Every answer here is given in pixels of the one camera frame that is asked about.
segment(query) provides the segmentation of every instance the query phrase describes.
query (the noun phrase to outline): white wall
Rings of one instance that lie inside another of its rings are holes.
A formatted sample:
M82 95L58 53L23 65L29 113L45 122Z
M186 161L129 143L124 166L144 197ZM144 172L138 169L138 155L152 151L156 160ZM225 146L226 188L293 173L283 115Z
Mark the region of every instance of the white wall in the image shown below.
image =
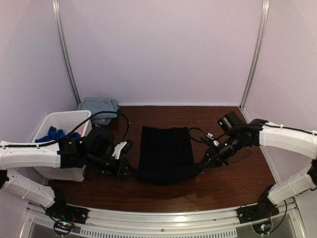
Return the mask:
M246 110L251 118L317 130L316 1L271 1L267 32ZM269 148L280 178L309 163ZM309 237L316 237L317 192L296 198Z
M46 114L76 108L52 1L0 0L0 85L0 140L31 141ZM32 169L19 172L41 179ZM0 191L0 237L17 237L26 205Z
M82 100L239 105L261 0L60 1Z

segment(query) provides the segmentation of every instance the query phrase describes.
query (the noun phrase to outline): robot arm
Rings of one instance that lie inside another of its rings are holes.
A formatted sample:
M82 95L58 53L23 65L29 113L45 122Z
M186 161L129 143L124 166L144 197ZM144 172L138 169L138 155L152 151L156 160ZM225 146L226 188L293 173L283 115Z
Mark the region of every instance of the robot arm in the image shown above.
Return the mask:
M34 166L63 169L89 165L102 173L123 176L133 168L120 155L127 153L132 146L133 142L127 140L114 147L113 136L105 128L94 128L82 139L64 138L56 143L17 144L1 141L0 189L41 204L51 216L65 216L69 212L61 190L38 184L8 169Z
M277 209L276 204L309 189L317 188L317 136L314 131L284 127L262 119L255 119L245 124L234 112L226 114L218 124L225 132L223 135L228 135L229 138L223 143L218 141L215 143L207 136L202 137L209 146L201 161L203 167L228 165L228 158L240 149L260 145L293 151L313 160L312 165L308 165L289 179L267 188L258 199L258 205L238 209L241 223L252 221L252 214L257 214L257 219L267 217L269 212L274 214Z

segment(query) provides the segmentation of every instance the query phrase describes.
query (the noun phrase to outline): black cloth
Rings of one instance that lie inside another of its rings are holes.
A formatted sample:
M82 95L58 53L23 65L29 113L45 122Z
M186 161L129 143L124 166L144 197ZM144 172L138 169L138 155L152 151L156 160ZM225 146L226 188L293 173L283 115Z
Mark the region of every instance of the black cloth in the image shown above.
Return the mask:
M202 170L194 162L187 127L142 127L138 178L155 185L168 185L196 177Z

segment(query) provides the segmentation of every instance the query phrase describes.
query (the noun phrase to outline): wooden table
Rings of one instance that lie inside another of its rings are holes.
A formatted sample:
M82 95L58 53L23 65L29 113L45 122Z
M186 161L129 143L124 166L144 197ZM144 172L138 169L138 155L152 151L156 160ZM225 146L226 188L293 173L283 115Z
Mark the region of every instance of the wooden table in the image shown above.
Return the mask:
M237 107L121 107L131 124L126 138L134 147L126 155L138 167L142 126L159 128L200 127L215 136L223 133L216 121ZM123 118L109 124L116 142L126 129ZM192 133L199 138L198 132ZM201 160L207 146L192 141L195 161ZM133 212L202 211L255 203L262 191L275 183L259 147L248 149L252 154L237 164L205 170L186 181L170 186L154 186L136 178L110 178L88 169L83 182L57 181L49 185L63 190L67 202L74 205ZM239 151L232 161L247 155Z

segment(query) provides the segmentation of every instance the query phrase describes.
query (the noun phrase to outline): laundry basket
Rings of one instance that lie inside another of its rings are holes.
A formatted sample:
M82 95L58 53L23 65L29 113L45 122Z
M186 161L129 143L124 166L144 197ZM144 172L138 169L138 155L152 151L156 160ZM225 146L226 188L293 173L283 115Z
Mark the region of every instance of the laundry basket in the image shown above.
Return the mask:
M91 112L88 110L51 113L47 115L42 122L32 142L35 142L36 139L46 136L51 126L54 126L57 130L62 129L65 134L67 134L83 120L90 117L90 115ZM92 127L89 120L79 127L76 132L78 132L81 136L85 136L89 133L91 128ZM83 168L68 169L35 167L35 169L47 179L82 181L84 179L86 166Z

